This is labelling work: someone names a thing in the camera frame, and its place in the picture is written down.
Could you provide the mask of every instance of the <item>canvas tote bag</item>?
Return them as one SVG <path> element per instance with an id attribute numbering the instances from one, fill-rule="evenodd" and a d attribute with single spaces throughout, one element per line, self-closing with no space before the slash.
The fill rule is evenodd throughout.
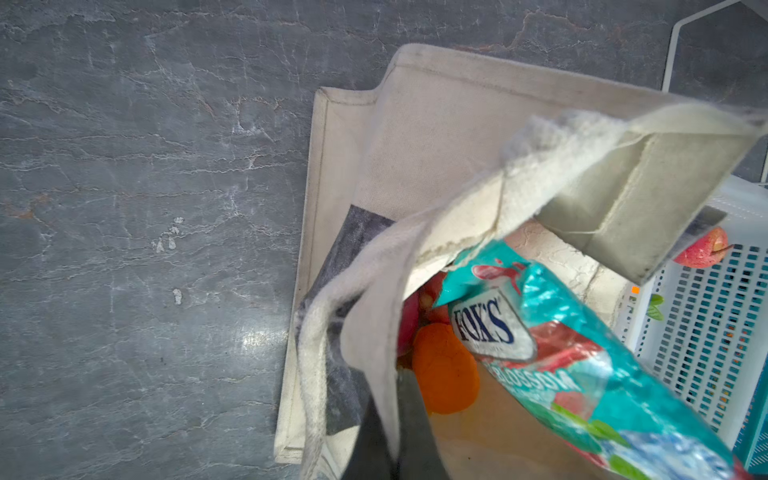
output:
<path id="1" fill-rule="evenodd" d="M 292 359 L 289 347 L 286 360 L 298 365 L 299 382 L 286 368 L 276 440 L 279 453 L 289 451 L 278 442 L 291 431 L 286 417 L 300 415 L 290 415 L 299 402 L 286 389 L 300 389 L 304 418 L 293 427 L 306 431 L 305 478 L 318 465 L 331 476 L 343 470 L 369 395 L 390 451 L 398 451 L 394 342 L 402 299 L 458 252 L 513 233 L 520 253 L 553 269 L 610 321 L 625 282 L 617 273 L 635 283 L 652 273 L 764 129 L 755 115 L 423 45 L 401 49 L 376 91 L 339 96 L 362 119 L 338 133 L 354 140 L 346 156 L 360 157 L 343 171 L 355 189 L 326 202 L 349 201 L 349 211 L 313 287 L 300 292 L 298 354 Z M 514 137 L 502 155 L 490 154 L 505 134 Z M 305 236 L 307 225 L 305 217 Z M 450 452 L 459 448 L 483 452 L 472 458 L 490 455 L 501 470 L 511 458 L 547 472 L 582 465 L 492 379 L 482 381 L 477 409 L 431 420 L 454 478 L 475 468 L 457 462 Z M 484 422 L 479 404 L 507 412 L 512 423 Z"/>

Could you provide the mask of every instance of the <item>fox's candy bag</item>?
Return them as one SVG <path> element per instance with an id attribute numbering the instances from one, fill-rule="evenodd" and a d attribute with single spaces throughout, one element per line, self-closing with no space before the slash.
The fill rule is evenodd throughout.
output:
<path id="1" fill-rule="evenodd" d="M 435 305 L 445 304 L 477 360 L 591 462 L 630 480 L 749 478 L 552 272 L 506 243 L 449 272 Z"/>

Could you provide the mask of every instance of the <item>marble surface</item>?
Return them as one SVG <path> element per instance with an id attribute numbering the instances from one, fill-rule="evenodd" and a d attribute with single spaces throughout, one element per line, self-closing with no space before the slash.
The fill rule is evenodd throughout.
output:
<path id="1" fill-rule="evenodd" d="M 295 477 L 271 454 L 315 89 L 413 41 L 659 88 L 712 3 L 3 2 L 0 478 Z M 765 24 L 724 14 L 673 90 L 768 107 Z"/>

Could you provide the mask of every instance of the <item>orange fruit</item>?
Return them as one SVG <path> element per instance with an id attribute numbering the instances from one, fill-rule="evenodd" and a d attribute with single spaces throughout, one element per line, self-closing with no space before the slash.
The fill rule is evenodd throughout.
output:
<path id="1" fill-rule="evenodd" d="M 428 412 L 461 412 L 478 397 L 477 362 L 450 325 L 431 323 L 416 333 L 412 367 Z"/>

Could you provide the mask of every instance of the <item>green leaf print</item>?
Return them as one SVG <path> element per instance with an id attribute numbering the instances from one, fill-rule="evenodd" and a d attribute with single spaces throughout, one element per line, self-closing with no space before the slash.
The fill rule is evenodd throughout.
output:
<path id="1" fill-rule="evenodd" d="M 661 314 L 661 311 L 655 305 L 649 305 L 648 311 L 645 314 L 654 320 L 658 320 L 660 322 L 664 321 L 664 315 Z"/>
<path id="2" fill-rule="evenodd" d="M 587 424 L 587 421 L 581 418 L 579 415 L 576 415 L 575 413 L 571 412 L 570 410 L 566 409 L 564 406 L 560 406 L 557 403 L 552 404 L 552 411 L 557 412 L 560 415 L 564 416 L 565 418 L 571 420 L 573 423 L 587 428 L 589 425 Z"/>
<path id="3" fill-rule="evenodd" d="M 601 422 L 600 420 L 592 420 L 589 422 L 587 432 L 596 439 L 611 440 L 612 442 L 616 442 L 625 447 L 630 446 L 629 442 L 624 440 L 624 437 L 622 437 L 619 432 L 614 430 L 613 427 L 606 422 Z"/>
<path id="4" fill-rule="evenodd" d="M 627 462 L 619 455 L 611 456 L 608 459 L 608 464 L 614 472 L 629 478 L 629 480 L 650 480 L 648 475 L 645 475 L 638 467 Z"/>

